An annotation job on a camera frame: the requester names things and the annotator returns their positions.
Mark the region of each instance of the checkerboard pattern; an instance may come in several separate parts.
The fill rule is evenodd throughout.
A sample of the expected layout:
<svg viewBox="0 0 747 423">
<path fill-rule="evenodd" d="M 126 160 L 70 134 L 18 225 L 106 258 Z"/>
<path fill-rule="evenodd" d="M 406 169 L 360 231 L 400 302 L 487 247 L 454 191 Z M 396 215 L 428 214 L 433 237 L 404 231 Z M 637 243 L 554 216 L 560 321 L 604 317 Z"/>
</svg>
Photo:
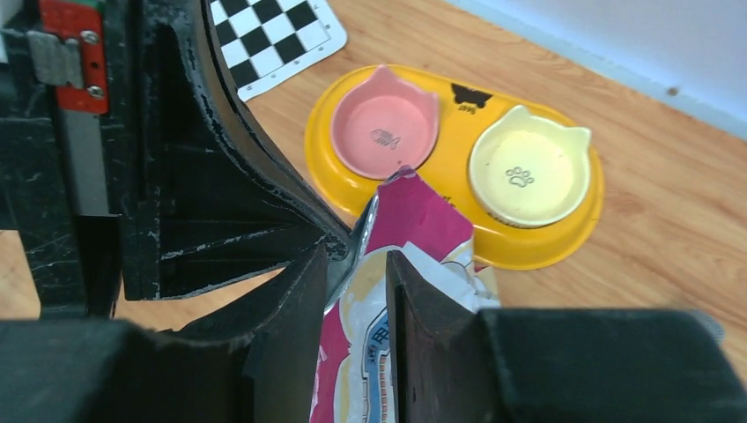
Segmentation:
<svg viewBox="0 0 747 423">
<path fill-rule="evenodd" d="M 250 90 L 254 82 L 266 76 L 274 78 L 273 73 L 284 66 L 296 65 L 297 72 L 310 64 L 302 63 L 302 56 L 330 40 L 329 25 L 320 20 L 314 10 L 318 9 L 315 3 L 314 0 L 211 2 L 221 50 L 238 87 Z"/>
</svg>

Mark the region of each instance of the black and white checkered board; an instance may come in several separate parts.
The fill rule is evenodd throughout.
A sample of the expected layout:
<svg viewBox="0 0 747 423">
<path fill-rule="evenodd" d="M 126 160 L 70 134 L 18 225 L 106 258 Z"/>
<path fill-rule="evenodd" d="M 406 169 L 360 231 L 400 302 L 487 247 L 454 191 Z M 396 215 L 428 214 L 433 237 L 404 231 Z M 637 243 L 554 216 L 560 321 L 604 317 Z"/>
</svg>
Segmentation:
<svg viewBox="0 0 747 423">
<path fill-rule="evenodd" d="M 324 0 L 213 0 L 211 9 L 223 56 L 244 101 L 347 42 Z"/>
</svg>

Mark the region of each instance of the yellow pet feeding mat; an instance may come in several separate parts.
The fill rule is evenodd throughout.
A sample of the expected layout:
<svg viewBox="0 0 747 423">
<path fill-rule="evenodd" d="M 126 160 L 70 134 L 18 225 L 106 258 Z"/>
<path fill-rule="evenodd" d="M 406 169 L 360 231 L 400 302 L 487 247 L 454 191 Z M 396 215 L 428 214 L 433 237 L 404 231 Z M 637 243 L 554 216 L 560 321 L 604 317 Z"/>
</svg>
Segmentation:
<svg viewBox="0 0 747 423">
<path fill-rule="evenodd" d="M 519 228 L 493 217 L 472 194 L 468 164 L 472 146 L 480 135 L 508 110 L 522 104 L 533 115 L 565 126 L 573 121 L 536 103 L 494 93 L 464 83 L 399 65 L 389 68 L 422 90 L 440 99 L 440 128 L 430 157 L 418 174 L 475 226 L 475 258 L 496 267 L 530 270 L 570 256 L 591 235 L 602 211 L 602 164 L 589 148 L 591 182 L 581 205 L 566 218 L 548 226 Z M 305 135 L 306 159 L 317 189 L 334 205 L 359 216 L 381 181 L 353 173 L 335 155 L 330 127 L 337 103 L 366 81 L 376 66 L 354 70 L 336 81 L 314 105 Z"/>
</svg>

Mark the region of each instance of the paw print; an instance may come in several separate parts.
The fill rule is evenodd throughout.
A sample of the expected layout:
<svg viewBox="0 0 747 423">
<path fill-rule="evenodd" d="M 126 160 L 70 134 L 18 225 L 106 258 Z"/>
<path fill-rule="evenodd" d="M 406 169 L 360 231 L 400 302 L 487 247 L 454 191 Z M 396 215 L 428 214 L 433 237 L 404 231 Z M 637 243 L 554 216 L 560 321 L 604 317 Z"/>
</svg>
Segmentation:
<svg viewBox="0 0 747 423">
<path fill-rule="evenodd" d="M 518 166 L 506 171 L 508 183 L 516 185 L 519 188 L 524 188 L 535 181 L 535 178 L 531 177 L 531 175 L 532 173 L 529 170 L 522 170 Z"/>
</svg>

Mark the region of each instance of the snack package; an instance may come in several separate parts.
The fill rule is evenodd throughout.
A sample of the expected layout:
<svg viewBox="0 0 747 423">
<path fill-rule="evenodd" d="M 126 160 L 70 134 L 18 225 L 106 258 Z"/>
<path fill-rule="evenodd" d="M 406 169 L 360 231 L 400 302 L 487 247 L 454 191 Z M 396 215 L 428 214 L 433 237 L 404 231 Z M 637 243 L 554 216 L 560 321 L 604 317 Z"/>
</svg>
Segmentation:
<svg viewBox="0 0 747 423">
<path fill-rule="evenodd" d="M 361 216 L 359 254 L 322 324 L 311 423 L 394 422 L 387 252 L 473 313 L 499 307 L 492 269 L 475 270 L 473 227 L 411 168 L 384 182 Z"/>
</svg>

